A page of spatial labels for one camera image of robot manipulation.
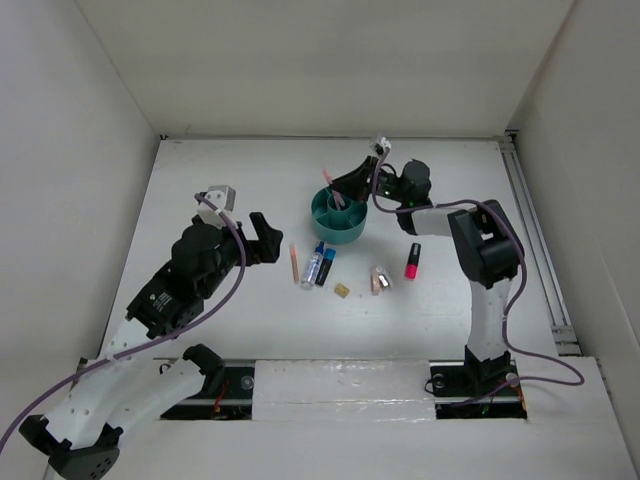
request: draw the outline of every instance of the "cable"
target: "cable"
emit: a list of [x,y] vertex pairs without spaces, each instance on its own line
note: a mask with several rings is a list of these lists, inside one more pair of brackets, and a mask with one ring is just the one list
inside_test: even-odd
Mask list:
[[[233,235],[234,240],[237,242],[238,250],[240,251],[240,270],[238,272],[238,276],[236,277],[236,281],[234,282],[233,286],[231,287],[231,290],[229,290],[229,292],[224,297],[222,297],[222,299],[211,310],[209,310],[208,312],[204,313],[198,319],[196,319],[193,322],[191,322],[190,324],[188,324],[188,325],[176,330],[175,332],[170,333],[166,337],[160,337],[160,338],[157,338],[157,339],[152,340],[150,342],[147,342],[147,343],[144,343],[142,345],[139,345],[137,347],[133,347],[133,348],[130,348],[128,350],[124,350],[122,352],[116,353],[113,356],[113,358],[116,359],[116,360],[119,360],[119,359],[121,359],[123,357],[128,357],[129,355],[135,355],[136,353],[142,352],[143,350],[147,350],[149,348],[153,348],[156,345],[160,345],[162,343],[168,342],[169,340],[173,340],[173,339],[179,337],[180,335],[182,335],[183,333],[187,333],[188,331],[193,330],[198,325],[200,325],[204,321],[208,320],[213,315],[215,315],[218,311],[220,311],[220,309],[222,307],[224,307],[226,305],[226,303],[231,299],[231,297],[236,293],[236,291],[238,290],[238,287],[240,286],[240,282],[242,282],[242,278],[244,277],[244,271],[245,271],[246,266],[247,266],[247,255],[246,255],[246,252],[244,250],[244,245],[242,243],[242,239],[240,238],[240,235],[238,235],[238,232],[236,231],[237,227],[234,225],[234,222],[224,214],[224,212],[222,210],[219,210],[218,207],[216,207],[213,203],[211,203],[209,200],[204,198],[202,195],[199,195],[199,194],[195,195],[195,199],[198,200],[199,202],[204,203],[205,205],[207,205],[212,210],[218,212],[218,214],[220,215],[220,218],[222,218],[222,220],[224,221],[225,225],[227,226],[227,228],[231,232],[231,235]],[[69,385],[70,383],[73,383],[73,382],[79,380],[81,377],[87,375],[88,373],[94,372],[94,371],[98,370],[99,368],[104,367],[108,363],[109,363],[109,360],[104,358],[104,359],[98,360],[96,363],[93,363],[93,364],[89,365],[88,367],[86,367],[86,368],[74,373],[73,375],[69,375],[67,378],[65,378],[63,380],[60,380],[53,387],[49,388],[46,392],[44,392],[42,395],[40,395],[38,398],[36,398],[33,402],[31,402],[29,405],[27,405],[27,407],[22,412],[20,412],[18,414],[18,416],[11,422],[11,424],[9,425],[7,430],[2,435],[2,438],[0,438],[0,455],[2,454],[2,451],[4,450],[5,446],[7,445],[7,442],[9,441],[9,437],[11,437],[13,432],[18,428],[18,426],[22,423],[22,421],[27,417],[27,415],[29,415],[29,413],[34,408],[36,408],[44,400],[49,398],[51,395],[56,393],[58,390],[60,390],[65,385]]]
[[397,177],[398,176],[398,171],[396,170],[396,167],[394,167],[393,165],[390,165],[388,163],[385,163],[383,165],[383,168],[387,167],[389,170],[391,170],[391,172]]
[[427,392],[429,395],[433,395],[433,390],[429,390],[427,387],[433,383],[433,379],[430,378],[429,380],[427,380],[427,383],[424,384],[424,391]]
[[229,380],[227,379],[227,381],[222,384],[222,391],[220,392],[220,395],[218,395],[218,398],[216,398],[215,403],[213,404],[213,412],[214,413],[220,413],[220,406],[219,406],[220,405],[220,401],[227,394],[227,390],[228,389],[229,389]]
[[379,160],[378,160],[378,164],[376,165],[376,168],[375,168],[375,170],[373,172],[373,180],[372,180],[373,183],[372,183],[372,188],[371,188],[371,195],[372,195],[373,204],[376,206],[376,208],[378,210],[380,210],[381,212],[384,212],[384,213],[395,213],[395,214],[398,214],[398,213],[414,213],[414,212],[417,212],[418,210],[428,210],[428,209],[434,209],[434,208],[449,208],[449,207],[456,207],[456,206],[459,206],[459,205],[470,204],[470,205],[476,206],[480,210],[482,210],[485,213],[487,213],[488,215],[490,215],[491,218],[498,225],[498,228],[500,228],[502,233],[504,235],[506,235],[506,237],[509,239],[509,241],[513,245],[513,247],[514,247],[514,249],[516,251],[516,255],[518,256],[518,261],[520,262],[520,269],[521,269],[521,272],[522,272],[522,281],[520,282],[520,286],[516,290],[516,293],[514,293],[513,296],[507,302],[507,305],[505,306],[504,312],[503,312],[502,338],[504,340],[505,345],[507,346],[507,348],[509,350],[512,350],[512,351],[514,351],[516,353],[519,353],[521,355],[525,355],[527,357],[541,358],[543,360],[548,360],[550,362],[554,362],[554,363],[556,363],[558,365],[561,365],[561,366],[571,370],[578,377],[578,380],[576,380],[574,382],[571,382],[571,381],[566,381],[566,380],[557,380],[557,379],[554,379],[554,378],[537,377],[537,376],[532,376],[532,375],[515,376],[514,378],[510,378],[505,383],[500,384],[498,387],[494,388],[489,393],[485,393],[484,395],[480,395],[480,396],[475,397],[475,398],[470,398],[469,400],[465,400],[464,402],[452,403],[451,406],[464,407],[466,405],[471,405],[471,404],[476,403],[476,402],[478,402],[480,400],[484,400],[485,398],[492,397],[496,393],[498,393],[500,390],[502,390],[503,388],[515,386],[515,385],[519,384],[521,381],[524,381],[524,380],[532,380],[532,381],[537,381],[537,382],[554,383],[554,384],[557,384],[557,385],[568,385],[568,386],[574,386],[574,387],[583,385],[584,382],[585,382],[584,376],[573,365],[570,365],[567,362],[564,362],[564,361],[560,360],[559,358],[555,358],[555,357],[552,357],[550,355],[544,355],[542,353],[529,352],[527,350],[522,350],[520,348],[516,348],[509,341],[509,336],[508,336],[508,331],[507,331],[507,317],[509,316],[509,312],[513,308],[513,305],[516,303],[516,301],[520,298],[520,296],[524,292],[524,288],[527,285],[527,280],[528,280],[528,271],[527,271],[527,264],[525,263],[525,260],[524,260],[524,252],[523,252],[523,250],[521,248],[521,244],[520,244],[520,241],[518,240],[518,237],[517,237],[516,233],[511,228],[509,228],[509,226],[504,222],[504,220],[502,220],[502,218],[500,218],[500,216],[491,207],[489,207],[487,204],[485,204],[483,202],[479,202],[477,200],[464,199],[464,200],[457,200],[455,202],[439,203],[437,205],[423,205],[423,206],[420,206],[420,207],[399,208],[397,210],[391,210],[389,208],[382,207],[378,203],[378,199],[377,199],[378,178],[380,176],[380,170],[382,169],[382,166],[384,165],[384,162],[386,162],[390,151],[391,150],[388,149],[388,148],[384,149],[384,152],[383,152],[382,155],[380,155]]

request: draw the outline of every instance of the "pink marker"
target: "pink marker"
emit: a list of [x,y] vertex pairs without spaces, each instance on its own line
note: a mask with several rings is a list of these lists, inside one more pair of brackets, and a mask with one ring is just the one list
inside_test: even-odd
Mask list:
[[[324,175],[324,179],[327,181],[329,186],[331,186],[331,184],[333,183],[333,180],[329,176],[329,172],[327,172],[327,170],[323,168],[322,169],[322,174]],[[337,207],[338,210],[340,210],[340,207],[344,207],[346,205],[346,203],[345,203],[344,199],[342,198],[342,195],[340,195],[340,193],[336,192],[333,189],[331,189],[331,192],[333,193],[333,198],[336,201],[336,207]]]

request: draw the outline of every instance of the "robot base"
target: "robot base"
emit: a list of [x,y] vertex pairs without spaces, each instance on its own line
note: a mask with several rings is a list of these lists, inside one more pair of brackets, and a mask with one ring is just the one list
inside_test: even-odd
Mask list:
[[162,414],[163,420],[251,420],[254,360],[227,360],[220,387],[182,400]]
[[460,407],[457,404],[469,398],[490,392],[502,382],[507,373],[518,370],[510,363],[505,373],[482,384],[474,382],[464,361],[429,362],[437,419],[460,418],[527,418],[524,399],[519,389],[504,388],[493,397]]

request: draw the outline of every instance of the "white enclosure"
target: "white enclosure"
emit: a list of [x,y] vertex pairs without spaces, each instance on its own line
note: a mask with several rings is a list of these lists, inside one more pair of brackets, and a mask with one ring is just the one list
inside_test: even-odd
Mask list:
[[[256,468],[261,479],[635,478],[639,17],[635,0],[2,2],[0,435],[81,356],[96,356],[105,331],[188,225],[191,195],[217,174],[239,187],[238,220],[264,209],[285,230],[283,257],[271,270],[248,270],[243,297],[225,307],[229,321],[174,342],[170,353],[201,338],[232,357],[376,358],[372,365],[391,362],[388,381],[364,378],[375,387],[367,392],[382,392],[367,396],[361,378],[345,386],[322,377],[331,362],[312,373],[306,364],[278,371],[261,362],[259,421],[157,422],[125,448],[107,480],[245,479]],[[531,204],[526,187],[509,181],[517,159],[502,164],[493,138],[510,126],[520,128]],[[435,421],[433,399],[413,383],[427,358],[456,355],[469,313],[467,283],[442,239],[424,240],[421,263],[421,274],[438,281],[425,275],[381,302],[358,283],[354,272],[374,259],[355,243],[331,273],[349,280],[350,298],[331,289],[289,293],[287,243],[304,245],[302,265],[313,241],[305,202],[322,179],[310,180],[310,172],[323,163],[335,175],[354,168],[367,154],[364,139],[377,132],[405,137],[401,156],[433,163],[442,179],[434,199],[503,202],[527,240],[532,274],[514,311],[514,341],[555,354],[545,245],[532,240],[539,219],[566,300],[556,299],[557,310],[566,306],[583,353],[595,357],[569,360],[587,376],[584,386],[529,383],[528,422]],[[354,138],[278,138],[268,147],[270,139],[230,136]],[[305,142],[309,148],[300,147]],[[281,205],[278,174],[289,171],[300,208]],[[264,188],[261,176],[271,179]],[[377,213],[361,240],[401,276],[414,239]],[[282,304],[280,317],[264,314],[272,328],[259,322],[262,297],[248,293],[260,285]],[[416,287],[424,286],[420,296]],[[296,322],[305,306],[312,314]],[[518,364],[569,376],[547,362]],[[340,375],[348,376],[360,364],[344,365]],[[400,405],[406,410],[396,401],[408,401]],[[231,462],[221,466],[215,455]],[[254,463],[237,463],[247,458]],[[42,480],[45,467],[18,435],[0,456],[2,479]]]
[[158,133],[501,135],[571,0],[78,0]]

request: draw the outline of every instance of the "screw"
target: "screw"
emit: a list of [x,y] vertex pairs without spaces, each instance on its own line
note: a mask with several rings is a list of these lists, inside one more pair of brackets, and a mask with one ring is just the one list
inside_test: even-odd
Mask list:
[[504,379],[512,386],[512,387],[517,387],[518,385],[520,385],[520,380],[518,379],[518,375],[516,375],[513,372],[509,372],[507,373],[507,375],[504,377]]
[[442,375],[441,373],[436,373],[431,379],[431,383],[433,383],[433,388],[444,388],[444,375]]
[[243,390],[251,390],[253,388],[253,377],[249,375],[240,379],[240,386]]

